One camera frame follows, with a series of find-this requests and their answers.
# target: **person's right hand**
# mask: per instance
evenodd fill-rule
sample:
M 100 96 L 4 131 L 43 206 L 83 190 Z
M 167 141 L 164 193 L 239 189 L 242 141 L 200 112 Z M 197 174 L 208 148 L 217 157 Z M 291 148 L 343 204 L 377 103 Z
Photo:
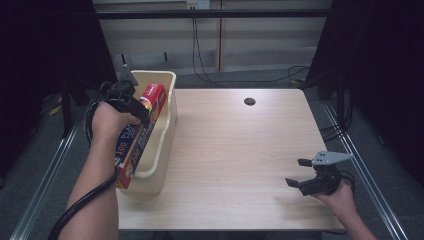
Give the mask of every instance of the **person's right hand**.
M 108 103 L 100 102 L 93 117 L 93 141 L 102 139 L 115 143 L 127 124 L 139 123 L 139 118 L 129 113 L 120 113 Z
M 337 190 L 331 195 L 325 193 L 312 195 L 323 202 L 342 223 L 357 214 L 352 188 L 343 180 Z

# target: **black pole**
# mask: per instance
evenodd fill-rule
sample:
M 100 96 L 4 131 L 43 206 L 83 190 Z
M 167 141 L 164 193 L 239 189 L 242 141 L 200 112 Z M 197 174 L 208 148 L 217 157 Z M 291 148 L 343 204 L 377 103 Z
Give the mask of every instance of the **black pole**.
M 338 80 L 337 80 L 337 121 L 339 124 L 339 128 L 342 129 L 342 131 L 346 130 L 345 126 L 345 109 L 344 109 L 344 93 L 345 93 L 345 82 L 344 78 L 342 76 L 341 70 L 338 72 Z

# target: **metal frame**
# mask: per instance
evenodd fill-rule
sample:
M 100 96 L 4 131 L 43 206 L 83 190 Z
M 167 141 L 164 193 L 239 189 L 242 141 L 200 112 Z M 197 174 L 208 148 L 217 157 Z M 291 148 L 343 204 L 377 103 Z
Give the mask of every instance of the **metal frame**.
M 346 17 L 354 10 L 334 11 L 330 9 L 268 9 L 268 10 L 167 10 L 167 11 L 97 11 L 55 12 L 43 17 L 116 19 L 169 19 L 169 18 L 290 18 L 290 17 Z
M 365 188 L 371 200 L 374 202 L 375 207 L 380 213 L 381 218 L 383 219 L 384 224 L 390 232 L 390 235 L 393 239 L 397 240 L 406 240 L 409 239 L 406 235 L 406 232 L 403 230 L 402 225 L 395 212 L 393 211 L 390 204 L 387 202 L 386 198 L 383 196 L 383 193 L 380 191 L 380 188 L 377 186 L 377 183 L 374 181 L 374 178 L 371 176 L 367 166 L 362 160 L 361 155 L 353 144 L 352 140 L 342 128 L 340 128 L 337 122 L 337 114 L 331 104 L 325 104 L 325 110 L 328 114 L 328 118 L 334 126 L 334 129 L 337 130 L 341 143 L 343 144 L 346 152 L 353 155 L 352 163 L 358 172 L 359 177 L 361 178 L 362 183 L 364 183 Z

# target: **wooden table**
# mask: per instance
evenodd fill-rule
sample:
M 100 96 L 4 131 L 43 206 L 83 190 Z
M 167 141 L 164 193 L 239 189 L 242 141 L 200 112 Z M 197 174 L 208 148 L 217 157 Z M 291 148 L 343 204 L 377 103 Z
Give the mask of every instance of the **wooden table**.
M 176 89 L 178 117 L 163 189 L 118 191 L 120 229 L 337 230 L 306 180 L 325 145 L 300 90 Z M 254 98 L 248 106 L 245 98 Z

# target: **beige plastic bin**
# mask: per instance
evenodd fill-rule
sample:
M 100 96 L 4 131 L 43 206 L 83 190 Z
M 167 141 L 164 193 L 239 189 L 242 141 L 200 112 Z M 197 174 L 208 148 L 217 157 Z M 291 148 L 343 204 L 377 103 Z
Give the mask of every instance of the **beige plastic bin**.
M 174 86 L 176 75 L 165 71 L 132 71 L 139 85 L 135 87 L 135 98 L 140 98 L 148 84 L 163 84 L 167 93 L 167 102 L 162 108 L 156 125 L 147 142 L 146 149 L 138 163 L 134 177 L 128 189 L 119 189 L 122 192 L 158 193 L 162 189 L 174 139 L 175 121 L 177 119 L 177 105 Z

